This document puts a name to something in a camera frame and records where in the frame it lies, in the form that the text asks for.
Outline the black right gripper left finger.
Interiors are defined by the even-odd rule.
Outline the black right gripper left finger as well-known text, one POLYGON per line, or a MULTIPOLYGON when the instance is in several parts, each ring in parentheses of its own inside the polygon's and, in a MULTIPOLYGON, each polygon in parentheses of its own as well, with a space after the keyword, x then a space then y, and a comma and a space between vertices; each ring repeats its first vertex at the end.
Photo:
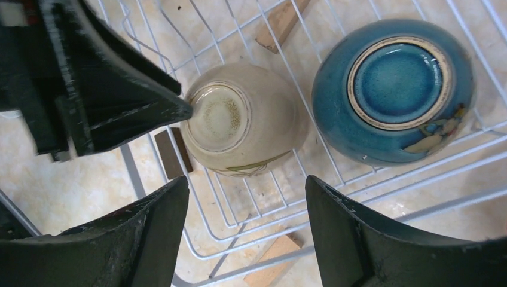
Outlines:
POLYGON ((2 286, 170 286, 188 209, 184 176, 127 206, 36 236, 1 204, 2 286))

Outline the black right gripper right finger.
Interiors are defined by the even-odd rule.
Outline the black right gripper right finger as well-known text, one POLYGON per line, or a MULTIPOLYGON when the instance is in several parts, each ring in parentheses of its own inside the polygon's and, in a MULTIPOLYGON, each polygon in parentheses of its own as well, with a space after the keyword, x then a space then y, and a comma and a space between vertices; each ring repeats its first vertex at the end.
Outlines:
POLYGON ((506 239, 447 237, 385 216, 316 176, 307 213, 324 286, 505 286, 506 239))

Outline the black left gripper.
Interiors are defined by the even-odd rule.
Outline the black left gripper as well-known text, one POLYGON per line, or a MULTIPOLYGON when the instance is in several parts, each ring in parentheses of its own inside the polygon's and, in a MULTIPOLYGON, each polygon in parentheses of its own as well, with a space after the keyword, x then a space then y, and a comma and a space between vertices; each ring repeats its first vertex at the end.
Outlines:
POLYGON ((68 137, 85 156, 187 120, 181 91, 86 1, 1 1, 1 112, 20 113, 37 154, 68 161, 68 137))

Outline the beige flower pattern bowl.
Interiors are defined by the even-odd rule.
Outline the beige flower pattern bowl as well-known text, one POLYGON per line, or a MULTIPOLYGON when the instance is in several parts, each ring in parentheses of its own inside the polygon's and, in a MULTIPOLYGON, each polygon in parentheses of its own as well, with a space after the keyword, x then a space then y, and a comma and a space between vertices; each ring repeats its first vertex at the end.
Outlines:
POLYGON ((199 76, 185 100, 193 114, 181 122, 188 152, 213 172, 256 176, 302 147, 309 115, 296 88, 250 63, 228 63, 199 76))

